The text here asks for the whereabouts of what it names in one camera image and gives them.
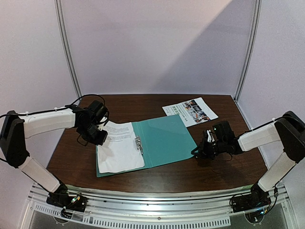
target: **dark brown tabletop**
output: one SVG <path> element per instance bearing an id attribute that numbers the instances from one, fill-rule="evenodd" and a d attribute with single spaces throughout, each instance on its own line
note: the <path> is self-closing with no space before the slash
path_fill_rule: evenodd
<path id="1" fill-rule="evenodd" d="M 231 96 L 228 95 L 186 95 L 186 94 L 143 94 L 105 95 L 110 120 L 115 123 L 142 121 L 165 116 L 162 106 L 172 105 L 202 97 L 207 105 L 219 116 L 218 119 L 188 127 L 198 144 L 202 131 L 211 129 L 215 123 L 229 121 L 235 135 L 247 130 L 242 115 Z M 88 106 L 98 97 L 85 97 L 80 106 Z M 77 187 L 97 188 L 124 192 L 192 192 L 229 189 L 255 183 L 266 171 L 264 160 L 253 149 L 242 155 L 219 155 L 216 160 L 190 158 L 188 160 L 117 174 L 96 177 L 95 146 L 78 144 L 75 129 L 64 131 L 49 162 L 48 170 L 65 184 Z"/>

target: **white paper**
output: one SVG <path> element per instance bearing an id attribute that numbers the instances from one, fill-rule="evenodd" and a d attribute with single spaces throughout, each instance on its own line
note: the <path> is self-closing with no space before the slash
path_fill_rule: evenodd
<path id="1" fill-rule="evenodd" d="M 118 173 L 144 166 L 131 123 L 116 124 L 109 121 L 103 130 L 108 135 L 104 144 L 97 146 L 100 173 Z"/>
<path id="2" fill-rule="evenodd" d="M 192 99 L 162 108 L 167 116 L 180 115 L 186 127 L 218 118 L 202 98 Z"/>

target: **open binder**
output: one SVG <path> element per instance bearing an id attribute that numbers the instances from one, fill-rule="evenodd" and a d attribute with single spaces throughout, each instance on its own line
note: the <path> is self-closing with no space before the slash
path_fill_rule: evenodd
<path id="1" fill-rule="evenodd" d="M 132 122 L 136 135 L 135 143 L 141 150 L 145 166 L 120 173 L 152 168 L 191 158 L 196 147 L 192 136 L 179 115 Z M 97 177 L 118 173 L 100 173 L 96 159 Z"/>

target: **white partition panel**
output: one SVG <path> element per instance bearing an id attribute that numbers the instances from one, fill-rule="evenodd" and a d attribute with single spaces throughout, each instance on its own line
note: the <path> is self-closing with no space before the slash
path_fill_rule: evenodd
<path id="1" fill-rule="evenodd" d="M 305 121 L 305 4 L 264 0 L 239 105 L 252 127 L 294 111 Z M 261 148 L 271 166 L 281 143 Z M 305 225 L 305 160 L 284 179 L 299 228 Z"/>
<path id="2" fill-rule="evenodd" d="M 255 0 L 63 0 L 81 90 L 233 95 Z"/>
<path id="3" fill-rule="evenodd" d="M 0 3 L 0 115 L 38 111 L 72 102 L 76 95 L 51 0 Z M 46 166 L 62 131 L 34 136 L 27 150 Z M 0 161 L 0 228 L 19 228 L 32 185 L 26 175 Z"/>

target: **robotic arm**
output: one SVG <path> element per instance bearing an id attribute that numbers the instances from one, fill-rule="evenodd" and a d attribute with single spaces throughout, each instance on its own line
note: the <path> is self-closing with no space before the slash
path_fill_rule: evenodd
<path id="1" fill-rule="evenodd" d="M 77 128 L 76 131 L 87 143 L 102 145 L 107 132 L 99 130 L 98 125 L 106 123 L 108 115 L 104 104 L 96 100 L 86 108 L 71 104 L 32 114 L 9 111 L 1 130 L 0 148 L 10 166 L 20 169 L 49 192 L 48 204 L 84 212 L 87 198 L 81 194 L 69 196 L 67 187 L 30 156 L 25 139 L 52 130 Z"/>
<path id="2" fill-rule="evenodd" d="M 251 187 L 251 193 L 231 198 L 234 212 L 262 207 L 271 203 L 268 191 L 286 176 L 286 174 L 305 157 L 305 124 L 293 112 L 235 137 L 227 121 L 213 126 L 217 141 L 209 141 L 209 131 L 203 132 L 203 140 L 192 154 L 215 159 L 221 153 L 242 154 L 258 146 L 281 141 L 284 150 L 271 168 Z"/>

